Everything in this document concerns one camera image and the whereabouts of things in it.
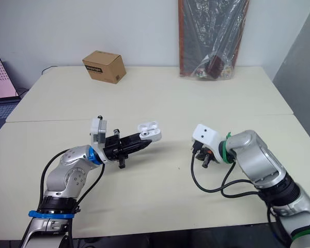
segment robotic arm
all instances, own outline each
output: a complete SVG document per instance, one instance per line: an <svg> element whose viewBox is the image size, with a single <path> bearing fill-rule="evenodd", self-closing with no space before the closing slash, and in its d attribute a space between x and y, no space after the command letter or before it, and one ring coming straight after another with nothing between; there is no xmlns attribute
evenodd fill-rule
<svg viewBox="0 0 310 248"><path fill-rule="evenodd" d="M202 146L211 151L204 156L204 167L211 160L219 163L236 160L268 209L275 212L277 222L289 238L290 247L310 247L310 198L255 131L228 135L225 139L199 124L193 139L194 152L201 150Z"/></svg>
<svg viewBox="0 0 310 248"><path fill-rule="evenodd" d="M140 133L124 138L119 137L119 130L116 129L113 136L106 138L106 121L99 116L92 120L90 132L92 147L86 145L71 148L59 153L48 163L41 177L39 206L36 211L29 212L32 220L21 241L21 248L73 247L72 219L77 212L80 212L81 200L100 180L104 165L119 161L119 168L124 168L125 159L129 154L161 139L161 130L156 121L141 124L138 129ZM48 175L47 188L43 193L45 172L50 163L61 154L63 155L59 165ZM100 176L77 201L88 172L100 165L102 165Z"/></svg>

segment blue strap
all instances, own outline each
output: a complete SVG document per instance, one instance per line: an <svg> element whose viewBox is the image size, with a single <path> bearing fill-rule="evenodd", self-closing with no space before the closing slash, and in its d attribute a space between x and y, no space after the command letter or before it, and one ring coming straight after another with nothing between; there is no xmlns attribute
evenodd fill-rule
<svg viewBox="0 0 310 248"><path fill-rule="evenodd" d="M74 213L38 213L32 210L29 212L29 216L40 219L73 219Z"/></svg>

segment clear plastic bag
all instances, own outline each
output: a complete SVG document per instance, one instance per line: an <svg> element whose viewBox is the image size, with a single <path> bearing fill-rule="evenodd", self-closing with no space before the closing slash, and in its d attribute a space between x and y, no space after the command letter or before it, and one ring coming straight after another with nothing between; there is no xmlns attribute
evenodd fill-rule
<svg viewBox="0 0 310 248"><path fill-rule="evenodd" d="M249 0L178 0L180 75L206 80L234 73Z"/></svg>

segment brown box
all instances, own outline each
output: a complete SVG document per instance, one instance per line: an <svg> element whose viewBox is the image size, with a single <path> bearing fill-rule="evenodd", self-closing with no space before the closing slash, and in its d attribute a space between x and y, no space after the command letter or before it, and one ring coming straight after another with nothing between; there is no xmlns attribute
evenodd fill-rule
<svg viewBox="0 0 310 248"><path fill-rule="evenodd" d="M126 74L122 57L119 54L94 51L83 63L92 79L117 84Z"/></svg>

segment table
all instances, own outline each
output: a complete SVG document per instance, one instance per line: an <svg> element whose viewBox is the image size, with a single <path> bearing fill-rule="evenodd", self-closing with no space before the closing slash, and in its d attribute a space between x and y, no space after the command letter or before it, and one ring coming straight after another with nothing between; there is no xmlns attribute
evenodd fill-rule
<svg viewBox="0 0 310 248"><path fill-rule="evenodd" d="M243 118L228 115L159 115L162 140L132 154L127 167L107 166L103 178L81 203L74 219L74 237L111 236L154 231L267 221L264 203L257 196L223 198L220 193L199 190L190 175L191 135L203 123L223 135L254 129L295 181L310 195L310 138L294 115L258 115ZM121 136L136 132L145 121L109 119L107 133L119 128ZM6 123L0 130L0 240L20 239L37 207L41 172L59 151L89 144L90 120L28 121ZM195 174L206 188L218 187L229 165L208 169L195 164ZM92 170L84 190L100 169ZM237 166L231 180L245 178ZM235 185L227 193L252 189Z"/></svg>
<svg viewBox="0 0 310 248"><path fill-rule="evenodd" d="M7 122L151 118L175 115L292 114L261 67L237 67L228 81L179 76L176 67L127 67L118 84L92 80L85 67L57 67L44 74Z"/></svg>

